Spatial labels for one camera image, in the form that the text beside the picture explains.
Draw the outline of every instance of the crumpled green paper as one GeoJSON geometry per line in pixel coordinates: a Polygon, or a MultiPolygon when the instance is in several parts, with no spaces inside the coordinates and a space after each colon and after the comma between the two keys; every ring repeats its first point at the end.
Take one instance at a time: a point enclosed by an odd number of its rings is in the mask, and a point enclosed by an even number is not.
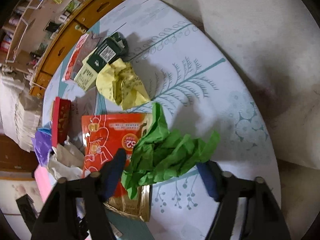
{"type": "Polygon", "coordinates": [[[179,177],[196,163],[207,162],[220,141],[216,131],[208,143],[189,134],[181,136],[178,130],[170,132],[159,103],[153,103],[152,115],[151,127],[134,147],[130,165],[122,174],[121,183],[130,199],[137,196],[138,186],[179,177]]]}

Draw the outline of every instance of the white tablecloth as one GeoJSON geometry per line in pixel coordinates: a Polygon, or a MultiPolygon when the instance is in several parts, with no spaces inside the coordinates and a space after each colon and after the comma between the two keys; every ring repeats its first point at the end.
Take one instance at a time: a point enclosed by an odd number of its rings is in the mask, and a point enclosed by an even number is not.
{"type": "MultiPolygon", "coordinates": [[[[264,177],[281,203],[276,158],[259,110],[232,65],[197,27],[159,0],[127,0],[92,31],[105,35],[119,31],[126,37],[126,60],[132,63],[153,101],[162,104],[170,128],[203,139],[217,130],[221,142],[212,160],[240,178],[264,177]]],[[[55,96],[71,99],[70,135],[81,147],[82,115],[121,109],[95,88],[84,93],[77,85],[60,81],[70,56],[71,52],[47,88],[43,123],[49,121],[55,96]]],[[[150,111],[151,103],[129,110],[150,111]]],[[[204,239],[218,207],[207,195],[196,168],[154,185],[151,205],[147,226],[154,239],[167,240],[204,239]]],[[[239,236],[243,211],[244,200],[240,200],[232,239],[239,236]]],[[[129,229],[120,218],[109,218],[124,234],[123,239],[152,238],[143,234],[143,225],[129,229]]]]}

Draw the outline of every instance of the red box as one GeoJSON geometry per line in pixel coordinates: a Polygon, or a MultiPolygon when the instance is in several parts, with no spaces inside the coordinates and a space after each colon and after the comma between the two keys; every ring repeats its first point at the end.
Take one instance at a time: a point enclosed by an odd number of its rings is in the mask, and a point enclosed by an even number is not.
{"type": "Polygon", "coordinates": [[[52,111],[52,146],[57,147],[57,144],[63,144],[67,139],[69,128],[69,112],[71,101],[56,97],[53,103],[52,111]]]}

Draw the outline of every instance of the red and white box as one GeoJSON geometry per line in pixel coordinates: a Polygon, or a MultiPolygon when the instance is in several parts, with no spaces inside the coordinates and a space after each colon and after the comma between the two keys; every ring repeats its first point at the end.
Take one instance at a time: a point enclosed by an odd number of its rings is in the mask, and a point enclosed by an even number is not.
{"type": "Polygon", "coordinates": [[[61,79],[63,82],[73,82],[83,66],[82,61],[97,47],[99,40],[100,38],[93,33],[86,33],[80,37],[61,79]]]}
{"type": "Polygon", "coordinates": [[[67,139],[69,128],[69,113],[71,101],[56,97],[53,103],[52,110],[52,138],[51,143],[53,147],[57,144],[62,144],[67,139]]]}

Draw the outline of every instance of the wooden drawer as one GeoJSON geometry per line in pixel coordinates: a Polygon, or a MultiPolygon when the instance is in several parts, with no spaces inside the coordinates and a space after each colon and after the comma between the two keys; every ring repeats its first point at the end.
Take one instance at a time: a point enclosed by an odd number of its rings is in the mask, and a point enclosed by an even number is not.
{"type": "MultiPolygon", "coordinates": [[[[40,85],[44,88],[47,88],[51,79],[52,79],[51,75],[40,71],[35,83],[37,83],[38,85],[40,85]]],[[[34,97],[38,97],[38,98],[43,98],[44,92],[45,92],[45,89],[42,89],[41,87],[38,87],[37,85],[34,85],[34,87],[30,91],[30,95],[32,95],[34,97]]]]}
{"type": "Polygon", "coordinates": [[[63,59],[83,35],[83,33],[81,33],[79,30],[76,30],[77,25],[79,26],[80,24],[76,21],[72,21],[65,28],[58,40],[52,46],[47,58],[45,59],[41,67],[41,71],[46,72],[52,76],[54,75],[63,59]]]}
{"type": "Polygon", "coordinates": [[[122,2],[123,0],[93,0],[78,14],[76,20],[87,28],[91,28],[98,20],[122,2]]]}

